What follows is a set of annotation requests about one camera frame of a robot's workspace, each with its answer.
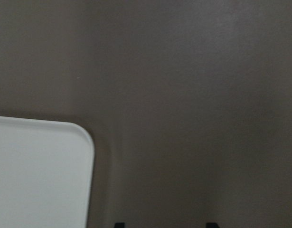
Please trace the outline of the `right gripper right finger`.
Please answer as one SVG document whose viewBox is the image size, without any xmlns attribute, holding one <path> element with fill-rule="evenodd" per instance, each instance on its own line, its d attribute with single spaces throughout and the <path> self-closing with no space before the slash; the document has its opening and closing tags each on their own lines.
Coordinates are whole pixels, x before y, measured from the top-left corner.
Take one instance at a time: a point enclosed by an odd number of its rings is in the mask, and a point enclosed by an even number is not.
<svg viewBox="0 0 292 228">
<path fill-rule="evenodd" d="M 207 222 L 206 228 L 220 228 L 220 226 L 216 222 Z"/>
</svg>

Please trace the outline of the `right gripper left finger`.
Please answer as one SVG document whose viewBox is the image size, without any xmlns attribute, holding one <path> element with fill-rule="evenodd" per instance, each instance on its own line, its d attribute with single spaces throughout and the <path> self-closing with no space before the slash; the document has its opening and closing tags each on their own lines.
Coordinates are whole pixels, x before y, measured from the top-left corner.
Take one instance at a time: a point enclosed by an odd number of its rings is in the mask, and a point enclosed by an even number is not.
<svg viewBox="0 0 292 228">
<path fill-rule="evenodd" d="M 113 228 L 125 228 L 125 222 L 117 222 Z"/>
</svg>

